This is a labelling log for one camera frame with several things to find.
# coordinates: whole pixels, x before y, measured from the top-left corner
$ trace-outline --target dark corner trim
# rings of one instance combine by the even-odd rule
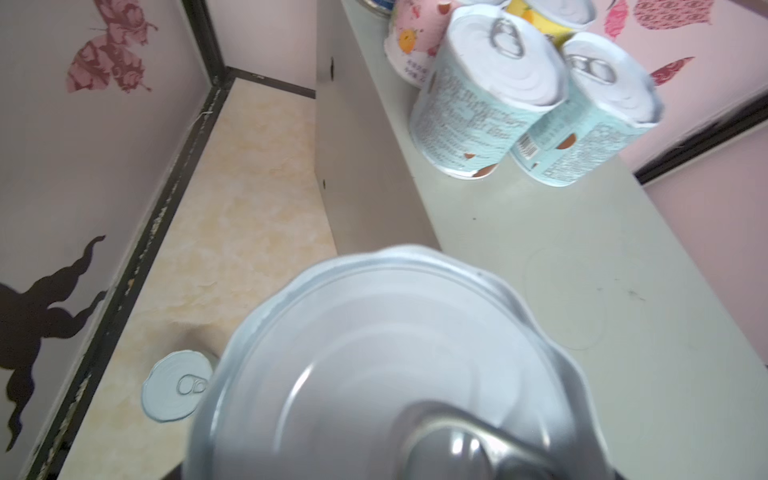
[[[646,184],[765,120],[768,120],[768,91],[652,160],[638,170],[635,177]]]
[[[299,85],[290,84],[287,81],[257,75],[235,67],[228,67],[228,69],[230,74],[233,74],[237,78],[266,85],[267,87],[277,88],[278,90],[287,91],[292,94],[301,95],[302,97],[315,98],[315,91],[312,88],[300,87]]]
[[[224,57],[219,48],[219,41],[216,39],[214,23],[210,19],[208,5],[205,0],[181,0],[184,4],[184,10],[187,11],[192,32],[197,47],[200,49],[200,55],[203,57],[203,63],[208,71],[210,83],[214,87],[220,87],[225,82],[227,76],[227,66],[224,64]]]
[[[96,387],[107,369],[141,287],[147,279],[170,222],[232,88],[234,76],[222,77],[220,83],[219,87],[211,88],[200,116],[191,128],[54,421],[35,451],[35,459],[27,474],[27,480],[56,478],[64,464],[68,450],[96,393]]]

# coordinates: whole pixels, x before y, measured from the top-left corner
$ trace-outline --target pink can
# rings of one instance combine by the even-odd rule
[[[384,52],[395,71],[421,87],[432,70],[437,51],[459,7],[504,0],[397,0],[389,23]]]

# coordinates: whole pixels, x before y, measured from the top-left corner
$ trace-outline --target barcode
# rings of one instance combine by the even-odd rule
[[[531,160],[538,153],[538,146],[533,143],[531,135],[525,134],[518,140],[518,150],[525,160]]]

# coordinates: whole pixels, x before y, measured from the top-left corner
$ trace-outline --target beige marble floor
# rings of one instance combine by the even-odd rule
[[[141,384],[168,353],[221,349],[301,270],[336,255],[314,178],[314,100],[237,80],[59,478],[156,479],[190,419],[159,424]]]

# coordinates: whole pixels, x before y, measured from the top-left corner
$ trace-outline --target white shelf surface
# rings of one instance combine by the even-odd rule
[[[341,0],[444,252],[505,278],[587,373],[629,480],[768,478],[768,372],[631,172],[566,188],[514,161],[480,181],[438,172],[407,120],[386,21]]]

